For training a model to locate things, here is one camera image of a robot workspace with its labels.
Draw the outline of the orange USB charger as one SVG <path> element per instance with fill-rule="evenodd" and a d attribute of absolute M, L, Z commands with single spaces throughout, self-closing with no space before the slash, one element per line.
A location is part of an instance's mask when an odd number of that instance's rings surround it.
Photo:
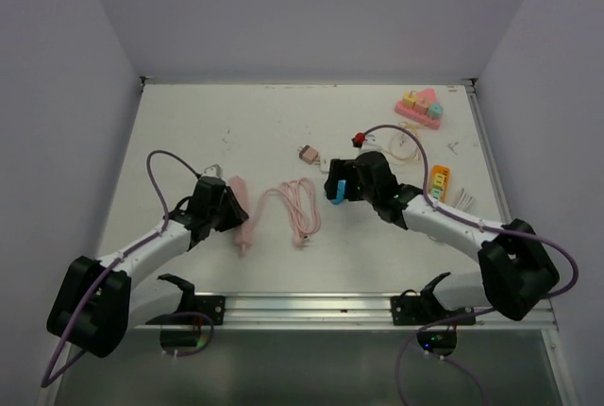
<path fill-rule="evenodd" d="M 440 202 L 445 203 L 451 170 L 448 167 L 436 164 L 431 168 L 428 180 L 428 195 Z"/>

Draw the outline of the brown USB charger plug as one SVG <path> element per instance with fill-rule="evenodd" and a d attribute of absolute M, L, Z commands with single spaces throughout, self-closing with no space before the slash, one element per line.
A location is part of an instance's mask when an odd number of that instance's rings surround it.
<path fill-rule="evenodd" d="M 298 148 L 298 158 L 306 164 L 313 165 L 320 162 L 320 153 L 306 144 Z"/>

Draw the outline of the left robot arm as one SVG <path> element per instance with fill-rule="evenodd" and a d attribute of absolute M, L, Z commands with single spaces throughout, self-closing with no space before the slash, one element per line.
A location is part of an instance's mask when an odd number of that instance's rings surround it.
<path fill-rule="evenodd" d="M 166 211 L 142 238 L 110 255 L 73 261 L 48 315 L 47 330 L 104 358 L 136 326 L 196 322 L 200 310 L 193 284 L 158 271 L 212 232 L 234 229 L 247 218 L 227 183 L 199 178 L 192 195 Z"/>

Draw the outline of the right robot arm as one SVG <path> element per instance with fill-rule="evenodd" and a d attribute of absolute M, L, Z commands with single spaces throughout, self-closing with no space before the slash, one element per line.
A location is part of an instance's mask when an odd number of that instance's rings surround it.
<path fill-rule="evenodd" d="M 492 308 L 520 321 L 560 280 L 529 224 L 484 222 L 427 199 L 422 189 L 398 182 L 377 151 L 331 160 L 324 189 L 329 200 L 365 201 L 383 221 L 433 237 L 478 265 L 473 273 L 444 272 L 412 297 L 428 322 L 442 323 L 468 308 Z"/>

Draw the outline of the white plug adapter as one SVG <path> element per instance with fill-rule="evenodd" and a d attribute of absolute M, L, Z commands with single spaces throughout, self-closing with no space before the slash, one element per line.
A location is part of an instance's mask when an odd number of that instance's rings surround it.
<path fill-rule="evenodd" d="M 319 160 L 319 170 L 322 174 L 327 174 L 330 169 L 332 158 L 329 156 L 321 157 Z"/>

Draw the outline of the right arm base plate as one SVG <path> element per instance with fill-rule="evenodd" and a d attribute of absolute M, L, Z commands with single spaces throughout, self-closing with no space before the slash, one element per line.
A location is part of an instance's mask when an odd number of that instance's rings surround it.
<path fill-rule="evenodd" d="M 446 318 L 456 317 L 456 324 L 472 326 L 475 317 L 463 317 L 465 309 L 446 310 L 432 293 L 406 290 L 390 297 L 390 310 L 395 326 L 425 326 Z"/>

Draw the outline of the blue plug adapter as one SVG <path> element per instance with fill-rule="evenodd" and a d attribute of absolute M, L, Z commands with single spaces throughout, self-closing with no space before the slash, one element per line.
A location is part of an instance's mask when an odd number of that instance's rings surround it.
<path fill-rule="evenodd" d="M 345 188 L 346 188 L 346 181 L 344 179 L 340 179 L 337 182 L 336 194 L 329 201 L 332 204 L 334 204 L 334 205 L 339 205 L 342 202 L 344 202 L 344 200 L 345 200 Z"/>

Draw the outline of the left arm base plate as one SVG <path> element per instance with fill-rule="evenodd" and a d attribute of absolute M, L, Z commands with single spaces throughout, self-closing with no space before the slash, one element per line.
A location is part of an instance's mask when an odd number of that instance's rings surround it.
<path fill-rule="evenodd" d="M 189 295 L 181 298 L 176 311 L 203 313 L 215 326 L 222 326 L 226 310 L 226 297 L 221 295 Z"/>

